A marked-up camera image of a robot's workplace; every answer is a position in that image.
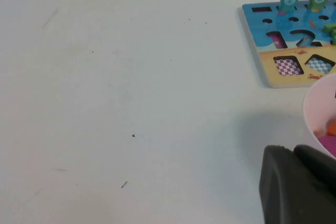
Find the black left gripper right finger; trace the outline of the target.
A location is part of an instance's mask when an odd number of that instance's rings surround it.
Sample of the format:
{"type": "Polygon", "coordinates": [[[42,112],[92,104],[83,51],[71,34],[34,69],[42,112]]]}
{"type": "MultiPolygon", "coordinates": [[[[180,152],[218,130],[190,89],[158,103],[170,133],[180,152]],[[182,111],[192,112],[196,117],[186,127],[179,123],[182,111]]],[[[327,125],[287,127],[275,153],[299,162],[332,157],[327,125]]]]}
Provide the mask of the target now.
{"type": "Polygon", "coordinates": [[[297,145],[294,154],[329,190],[335,190],[335,159],[308,145],[297,145]]]}

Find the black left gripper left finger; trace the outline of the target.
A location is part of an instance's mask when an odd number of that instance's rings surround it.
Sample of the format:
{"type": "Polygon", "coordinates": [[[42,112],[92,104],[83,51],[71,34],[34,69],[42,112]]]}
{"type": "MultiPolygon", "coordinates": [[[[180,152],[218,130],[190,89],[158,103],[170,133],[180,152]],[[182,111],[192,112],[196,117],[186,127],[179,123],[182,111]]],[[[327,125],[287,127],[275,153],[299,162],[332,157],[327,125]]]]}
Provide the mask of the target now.
{"type": "Polygon", "coordinates": [[[265,147],[259,193],[265,223],[335,223],[335,190],[283,146],[265,147]]]}

